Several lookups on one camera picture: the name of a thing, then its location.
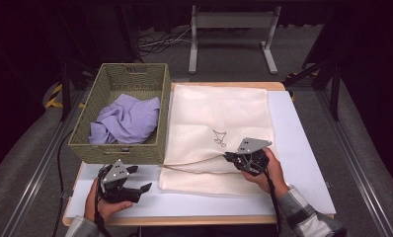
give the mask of lavender towel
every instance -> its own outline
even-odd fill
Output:
[[[160,100],[155,97],[140,101],[120,95],[101,110],[96,122],[91,122],[91,144],[132,144],[144,142],[157,126]]]

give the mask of hand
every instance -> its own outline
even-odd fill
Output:
[[[280,162],[276,159],[275,155],[268,147],[265,147],[264,151],[267,154],[267,157],[270,159],[270,162],[268,163],[268,172],[275,186],[276,198],[280,198],[286,194],[286,192],[288,192],[289,187],[286,185],[285,180],[283,179],[283,172],[282,168],[280,167]],[[271,192],[271,188],[268,184],[265,174],[260,174],[254,177],[251,174],[242,171],[242,175],[247,181],[257,184],[263,191],[267,193]]]
[[[84,217],[95,222],[95,195],[96,185],[98,185],[98,178],[96,178],[92,184],[91,190],[89,191],[88,197],[86,197],[85,203],[85,214]],[[132,207],[131,201],[122,201],[118,203],[109,203],[103,199],[98,202],[98,211],[100,212],[104,222],[107,221],[113,214]]]

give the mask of green wicker basket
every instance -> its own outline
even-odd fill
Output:
[[[171,82],[164,63],[104,63],[80,115],[68,146],[85,162],[109,164],[120,159],[124,164],[163,164],[165,157]],[[90,123],[103,107],[121,94],[139,100],[158,97],[161,102],[159,122],[142,144],[90,144]]]

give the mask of sleeve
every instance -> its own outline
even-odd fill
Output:
[[[100,231],[95,222],[76,216],[67,230],[66,237],[98,237]]]
[[[278,200],[279,208],[296,236],[346,236],[347,229],[338,220],[316,211],[296,188]]]

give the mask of cream fabric bag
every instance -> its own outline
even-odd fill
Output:
[[[268,92],[263,89],[177,85],[159,186],[199,194],[258,196],[224,152],[245,137],[273,142]]]

